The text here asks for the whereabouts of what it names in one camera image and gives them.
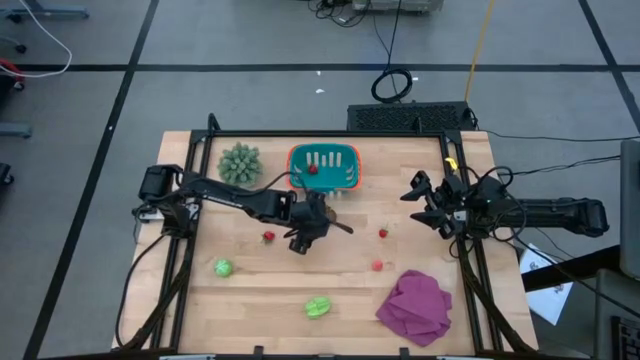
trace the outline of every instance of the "green lime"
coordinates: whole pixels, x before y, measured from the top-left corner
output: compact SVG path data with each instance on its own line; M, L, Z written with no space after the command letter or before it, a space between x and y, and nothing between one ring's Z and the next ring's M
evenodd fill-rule
M216 265L214 268L216 270L216 275L220 277L228 277L233 271L233 265L231 265L231 261L225 259L216 261Z

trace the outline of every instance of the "green artichoke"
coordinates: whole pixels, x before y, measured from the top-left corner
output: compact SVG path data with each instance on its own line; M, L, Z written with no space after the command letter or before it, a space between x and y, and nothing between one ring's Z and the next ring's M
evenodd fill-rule
M262 173L262 164L258 160L257 147L236 143L231 150L224 150L218 164L220 178L227 184L251 187Z

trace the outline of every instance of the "white cable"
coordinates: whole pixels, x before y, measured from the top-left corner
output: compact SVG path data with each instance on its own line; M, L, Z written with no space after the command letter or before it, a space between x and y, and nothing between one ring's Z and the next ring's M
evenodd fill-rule
M36 78L44 78L44 77L48 77L48 76L60 75L60 74L64 73L69 68L69 65L71 65L71 60L73 59L73 54L71 53L71 50L69 50L69 48L64 46L64 44L62 42L60 42L60 40L56 39L55 36L51 35L51 33L48 32L47 29L45 29L44 26L42 26L42 24L40 24L38 19L36 19L35 15L33 15L33 13L31 12L31 9L29 8L29 5L24 3L24 0L19 0L19 1L20 1L20 4L22 4L22 6L24 6L24 8L27 10L29 15L31 15L31 18L36 23L36 25L38 25L38 27L42 31L44 31L45 34L47 34L51 39L53 39L53 41L55 41L56 43L58 43L58 45L62 46L62 48L65 49L67 54L69 54L69 60L67 60L67 64L64 66L64 68L62 70L54 71L54 72L46 73L46 74L36 74L36 75L19 74L19 73L15 73L15 72L5 68L2 65L0 65L0 69L3 70L4 72L7 72L7 73L13 75L13 76L21 76L21 77L24 77L24 78L34 78L34 79L36 79Z

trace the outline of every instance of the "yellow tape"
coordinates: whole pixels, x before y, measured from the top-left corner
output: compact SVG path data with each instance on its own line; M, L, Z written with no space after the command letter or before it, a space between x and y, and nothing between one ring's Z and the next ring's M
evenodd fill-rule
M449 163L449 166L451 166L453 171L458 170L458 163L453 158L446 158L444 161Z

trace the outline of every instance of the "green fruit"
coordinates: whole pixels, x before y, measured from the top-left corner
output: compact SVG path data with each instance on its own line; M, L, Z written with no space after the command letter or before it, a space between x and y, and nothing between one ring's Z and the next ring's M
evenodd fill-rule
M329 309L331 309L331 300L326 296L314 297L304 307L309 319L317 319L329 312Z
M231 265L231 261L220 259L216 261L216 265L214 266L216 271L216 275L220 277L228 277L233 272L233 265Z

